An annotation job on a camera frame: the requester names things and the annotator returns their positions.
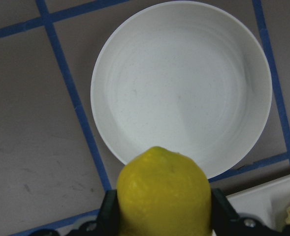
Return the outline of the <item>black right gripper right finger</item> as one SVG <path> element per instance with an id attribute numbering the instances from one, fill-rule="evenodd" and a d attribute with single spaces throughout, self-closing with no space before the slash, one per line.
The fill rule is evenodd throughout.
<path id="1" fill-rule="evenodd" d="M 216 236 L 290 236 L 290 224 L 281 232 L 273 230 L 257 218 L 240 215 L 218 188 L 211 190 L 211 226 Z"/>

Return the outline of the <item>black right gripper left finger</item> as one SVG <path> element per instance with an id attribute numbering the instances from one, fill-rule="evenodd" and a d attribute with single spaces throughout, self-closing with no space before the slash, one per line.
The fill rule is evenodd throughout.
<path id="1" fill-rule="evenodd" d="M 117 236 L 120 214 L 117 190 L 108 190 L 95 220 L 86 221 L 79 229 L 71 230 L 69 236 Z"/>

